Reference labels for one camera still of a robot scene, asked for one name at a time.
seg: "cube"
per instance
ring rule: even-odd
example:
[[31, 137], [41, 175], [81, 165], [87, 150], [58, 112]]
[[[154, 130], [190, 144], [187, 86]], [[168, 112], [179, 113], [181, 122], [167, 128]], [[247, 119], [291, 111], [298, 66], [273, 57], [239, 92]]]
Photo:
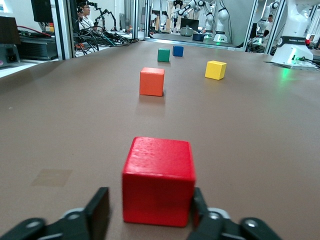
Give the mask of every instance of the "cube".
[[208, 61], [206, 64], [205, 77], [221, 80], [225, 77], [227, 64], [221, 61]]
[[182, 57], [184, 55], [184, 47], [173, 46], [172, 55], [176, 57]]
[[158, 49], [158, 62], [169, 62], [170, 58], [170, 49], [168, 48], [159, 48]]
[[144, 67], [140, 72], [140, 95], [161, 97], [164, 94], [165, 70]]
[[122, 170], [123, 220], [185, 227], [195, 172], [189, 142], [134, 138]]

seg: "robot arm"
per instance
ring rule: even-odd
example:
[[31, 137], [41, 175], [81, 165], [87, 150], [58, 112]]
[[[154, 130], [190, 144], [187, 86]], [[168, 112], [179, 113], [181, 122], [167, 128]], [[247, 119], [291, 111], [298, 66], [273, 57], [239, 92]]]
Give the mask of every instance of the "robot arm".
[[184, 15], [184, 13], [186, 12], [186, 11], [188, 11], [189, 9], [197, 9], [197, 6], [199, 6], [199, 7], [203, 7], [205, 5], [205, 2], [204, 1], [202, 1], [202, 0], [192, 0], [192, 1], [190, 1], [184, 8], [182, 8], [182, 9], [180, 9], [179, 11], [178, 11], [178, 14], [180, 15], [180, 16], [183, 16]]
[[306, 29], [310, 25], [309, 8], [320, 0], [286, 0], [288, 16], [272, 62], [289, 68], [310, 69], [314, 66], [304, 61], [314, 56], [305, 44]]
[[230, 41], [226, 37], [226, 33], [225, 33], [226, 20], [230, 17], [229, 13], [225, 8], [225, 6], [222, 5], [221, 0], [216, 0], [215, 5], [218, 11], [218, 20], [216, 24], [216, 31], [215, 31], [215, 36], [213, 41], [217, 43], [220, 43], [220, 42], [229, 43]]
[[205, 12], [205, 15], [206, 15], [206, 20], [208, 22], [208, 24], [210, 26], [212, 26], [215, 18], [211, 12], [211, 8], [210, 8], [210, 3], [209, 2], [205, 2], [205, 5], [203, 6], [203, 9], [204, 9], [204, 12]]
[[260, 19], [260, 21], [258, 22], [258, 25], [260, 27], [259, 33], [262, 35], [267, 27], [267, 20], [268, 17], [270, 15], [271, 10], [275, 10], [277, 9], [279, 6], [279, 2], [275, 1], [270, 3], [269, 6], [266, 6], [262, 15], [262, 18]]

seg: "blue cube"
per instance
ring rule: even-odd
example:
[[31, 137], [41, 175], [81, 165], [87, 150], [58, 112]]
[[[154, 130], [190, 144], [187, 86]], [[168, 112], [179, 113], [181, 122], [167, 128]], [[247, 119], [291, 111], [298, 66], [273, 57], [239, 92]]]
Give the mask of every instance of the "blue cube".
[[184, 47], [183, 46], [173, 46], [172, 55], [177, 56], [177, 57], [182, 57], [184, 55]]

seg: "red cube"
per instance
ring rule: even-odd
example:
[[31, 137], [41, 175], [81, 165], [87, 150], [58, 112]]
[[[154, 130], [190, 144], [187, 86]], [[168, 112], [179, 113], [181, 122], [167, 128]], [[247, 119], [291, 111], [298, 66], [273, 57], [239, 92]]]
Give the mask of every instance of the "red cube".
[[195, 182], [189, 142], [135, 137], [122, 171], [123, 220], [185, 227]]

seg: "man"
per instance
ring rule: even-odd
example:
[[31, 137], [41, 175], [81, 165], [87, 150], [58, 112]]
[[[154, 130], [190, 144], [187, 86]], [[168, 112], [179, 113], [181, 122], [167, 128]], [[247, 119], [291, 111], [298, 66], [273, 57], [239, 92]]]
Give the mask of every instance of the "man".
[[274, 25], [274, 19], [273, 19], [273, 15], [270, 14], [268, 17], [268, 22], [266, 23], [266, 28], [265, 30], [268, 30], [269, 32], [271, 32], [272, 26]]
[[82, 12], [78, 13], [80, 22], [79, 22], [79, 28], [82, 29], [88, 29], [91, 27], [94, 27], [94, 22], [88, 17], [90, 15], [90, 7], [86, 5], [85, 2], [80, 3], [80, 8]]

